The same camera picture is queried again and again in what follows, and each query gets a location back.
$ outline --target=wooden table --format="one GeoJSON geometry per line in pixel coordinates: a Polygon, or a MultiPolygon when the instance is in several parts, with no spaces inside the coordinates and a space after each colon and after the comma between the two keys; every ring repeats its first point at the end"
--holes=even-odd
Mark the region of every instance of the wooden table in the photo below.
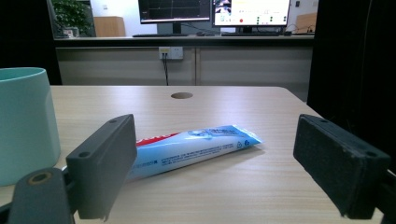
{"type": "MultiPolygon", "coordinates": [[[[64,158],[109,119],[134,114],[136,138],[237,124],[264,143],[124,186],[107,223],[379,223],[340,217],[293,156],[300,114],[277,87],[53,86],[64,158]],[[175,99],[176,92],[192,93],[175,99]]],[[[0,188],[0,205],[13,187],[0,188]]],[[[77,223],[102,223],[78,220],[77,223]]]]}

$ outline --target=monitor screen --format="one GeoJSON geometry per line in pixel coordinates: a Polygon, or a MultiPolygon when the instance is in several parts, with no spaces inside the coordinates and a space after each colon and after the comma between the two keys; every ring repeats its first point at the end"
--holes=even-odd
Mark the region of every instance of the monitor screen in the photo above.
{"type": "Polygon", "coordinates": [[[138,4],[140,24],[170,22],[174,33],[180,33],[182,22],[210,21],[210,0],[138,0],[138,4]]]}
{"type": "Polygon", "coordinates": [[[286,27],[290,0],[212,0],[218,27],[286,27]]]}

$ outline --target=light blue cup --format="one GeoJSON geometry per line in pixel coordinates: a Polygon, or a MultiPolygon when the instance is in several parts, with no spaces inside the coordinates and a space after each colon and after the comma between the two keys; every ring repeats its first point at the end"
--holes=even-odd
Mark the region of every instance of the light blue cup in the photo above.
{"type": "Polygon", "coordinates": [[[60,153],[46,70],[0,69],[0,186],[53,166],[60,153]]]}

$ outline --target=round hole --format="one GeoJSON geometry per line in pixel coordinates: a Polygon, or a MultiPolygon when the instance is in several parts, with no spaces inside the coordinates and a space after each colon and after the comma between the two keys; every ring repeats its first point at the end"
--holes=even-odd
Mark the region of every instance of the round hole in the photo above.
{"type": "Polygon", "coordinates": [[[29,183],[29,185],[39,185],[39,184],[46,182],[51,177],[52,177],[52,173],[50,173],[50,172],[39,173],[37,175],[30,177],[28,180],[28,183],[29,183]]]}
{"type": "Polygon", "coordinates": [[[374,152],[366,152],[366,155],[371,157],[376,157],[376,154],[374,152]]]}
{"type": "Polygon", "coordinates": [[[173,93],[172,98],[174,99],[188,99],[192,97],[192,93],[189,92],[177,92],[177,93],[173,93]]]}
{"type": "Polygon", "coordinates": [[[88,157],[90,154],[91,154],[90,152],[81,152],[81,153],[79,153],[78,155],[79,155],[80,157],[88,157]]]}

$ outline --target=wall outlet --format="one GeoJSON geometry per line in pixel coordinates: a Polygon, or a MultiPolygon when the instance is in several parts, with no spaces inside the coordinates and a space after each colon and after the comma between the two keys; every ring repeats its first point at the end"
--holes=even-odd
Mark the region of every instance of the wall outlet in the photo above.
{"type": "Polygon", "coordinates": [[[160,59],[166,56],[167,60],[182,60],[183,47],[159,47],[159,56],[160,59]]]}
{"type": "Polygon", "coordinates": [[[171,55],[173,60],[182,60],[183,59],[183,47],[172,47],[171,55]]]}
{"type": "Polygon", "coordinates": [[[159,51],[160,59],[164,59],[165,58],[165,54],[166,54],[166,59],[170,59],[170,57],[171,57],[171,47],[160,47],[158,51],[159,51]]]}

